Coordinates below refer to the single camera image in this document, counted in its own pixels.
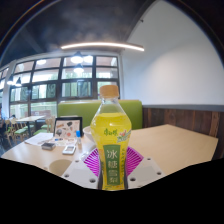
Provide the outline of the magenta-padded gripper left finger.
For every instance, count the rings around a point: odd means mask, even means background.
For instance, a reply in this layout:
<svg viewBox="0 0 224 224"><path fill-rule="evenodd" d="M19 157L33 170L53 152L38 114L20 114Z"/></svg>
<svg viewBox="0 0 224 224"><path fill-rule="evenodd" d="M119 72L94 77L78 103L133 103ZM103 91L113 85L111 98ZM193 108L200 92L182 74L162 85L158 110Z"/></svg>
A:
<svg viewBox="0 0 224 224"><path fill-rule="evenodd" d="M100 179L100 160L97 149L84 153L79 160L73 161L62 177L81 187L97 189Z"/></svg>

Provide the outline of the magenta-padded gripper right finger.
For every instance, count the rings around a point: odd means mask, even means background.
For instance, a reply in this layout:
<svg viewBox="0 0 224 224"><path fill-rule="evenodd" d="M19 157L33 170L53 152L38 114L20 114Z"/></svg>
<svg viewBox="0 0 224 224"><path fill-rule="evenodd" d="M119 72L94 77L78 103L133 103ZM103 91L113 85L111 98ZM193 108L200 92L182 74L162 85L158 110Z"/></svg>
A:
<svg viewBox="0 0 224 224"><path fill-rule="evenodd" d="M144 157L131 147L127 148L125 166L129 189L140 188L165 177L165 173L151 157Z"/></svg>

